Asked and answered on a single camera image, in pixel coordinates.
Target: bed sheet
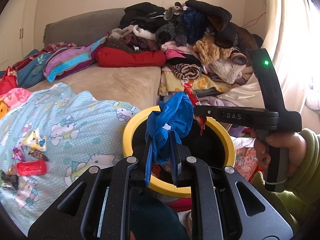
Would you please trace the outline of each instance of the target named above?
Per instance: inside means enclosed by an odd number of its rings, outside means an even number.
[[[123,158],[122,134],[139,109],[119,101],[97,101],[90,92],[75,95],[63,83],[34,92],[0,120],[0,169],[7,172],[13,147],[33,130],[47,138],[48,172],[20,176],[16,192],[0,188],[0,202],[27,235],[32,223],[87,168],[106,168]],[[26,161],[35,158],[24,148]]]

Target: yellow bucket rim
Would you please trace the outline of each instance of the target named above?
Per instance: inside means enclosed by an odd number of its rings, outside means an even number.
[[[122,147],[124,157],[131,156],[133,153],[132,149],[132,137],[137,129],[137,127],[146,119],[148,119],[149,114],[152,111],[160,111],[159,106],[152,106],[147,109],[144,109],[137,113],[134,117],[130,119],[124,128],[124,133],[122,137]],[[223,147],[225,149],[226,158],[224,166],[234,166],[236,161],[236,151],[233,145],[233,142],[230,138],[228,132],[219,124],[216,120],[211,117],[207,117],[207,126],[209,126],[220,138],[222,141]],[[161,194],[177,197],[177,198],[188,198],[191,197],[191,188],[190,187],[180,187],[177,188],[175,185],[164,182],[155,176],[151,176],[149,188],[159,192]]]

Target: wire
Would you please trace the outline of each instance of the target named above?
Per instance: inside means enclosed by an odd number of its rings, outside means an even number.
[[[267,13],[267,12],[264,12],[263,14],[260,15],[260,17],[258,17],[258,18],[256,18],[256,19],[253,19],[253,20],[251,20],[251,21],[249,21],[249,22],[247,22],[245,25],[242,25],[241,27],[243,27],[243,28],[249,28],[249,27],[251,27],[251,26],[253,26],[253,25],[256,25],[257,22],[260,20],[260,18],[261,18],[264,14],[266,14],[266,13]],[[254,24],[245,27],[245,26],[248,25],[250,22],[253,22],[253,21],[255,21],[255,20],[257,20],[257,21],[256,21]]]

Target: tiger print blanket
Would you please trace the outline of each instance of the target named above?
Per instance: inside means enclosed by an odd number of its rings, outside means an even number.
[[[181,80],[197,79],[201,74],[200,68],[196,64],[169,65],[169,68]]]

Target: white curtain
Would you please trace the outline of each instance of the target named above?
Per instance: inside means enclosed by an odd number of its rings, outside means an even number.
[[[287,109],[301,112],[316,47],[311,43],[307,0],[267,0],[267,35],[262,47],[274,64]],[[258,80],[218,96],[237,106],[264,107]]]

